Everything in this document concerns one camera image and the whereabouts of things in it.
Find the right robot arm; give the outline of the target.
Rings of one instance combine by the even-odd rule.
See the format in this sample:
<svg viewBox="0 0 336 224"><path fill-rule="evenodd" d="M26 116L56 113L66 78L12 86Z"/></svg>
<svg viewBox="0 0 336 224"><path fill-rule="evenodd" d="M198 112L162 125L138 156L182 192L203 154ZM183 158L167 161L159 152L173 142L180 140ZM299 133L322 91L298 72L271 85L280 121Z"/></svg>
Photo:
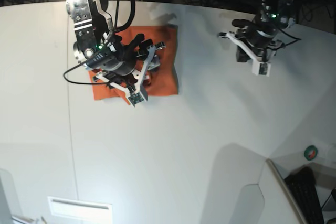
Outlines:
<svg viewBox="0 0 336 224"><path fill-rule="evenodd" d="M130 7L127 22L118 26L118 18L107 12L108 0L66 0L67 13L74 24L73 54L77 65L66 70L63 78L71 83L67 75L84 67L93 73L87 85L121 91L136 106L148 100L143 83L149 78L148 72L159 66L156 52L165 48L165 44L155 44L145 39L144 34L122 43L118 33L130 27L135 17L135 0L130 0Z"/></svg>

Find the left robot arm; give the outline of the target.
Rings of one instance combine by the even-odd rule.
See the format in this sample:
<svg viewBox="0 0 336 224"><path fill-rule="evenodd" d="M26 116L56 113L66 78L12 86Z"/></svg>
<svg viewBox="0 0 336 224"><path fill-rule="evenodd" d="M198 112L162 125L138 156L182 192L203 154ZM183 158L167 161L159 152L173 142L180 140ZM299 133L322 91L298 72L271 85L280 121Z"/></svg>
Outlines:
<svg viewBox="0 0 336 224"><path fill-rule="evenodd" d="M294 23L294 0L261 0L252 20L234 19L232 26L237 30L218 33L218 37L237 46L237 62L251 61L253 74L269 76L277 51L301 40L285 32Z"/></svg>

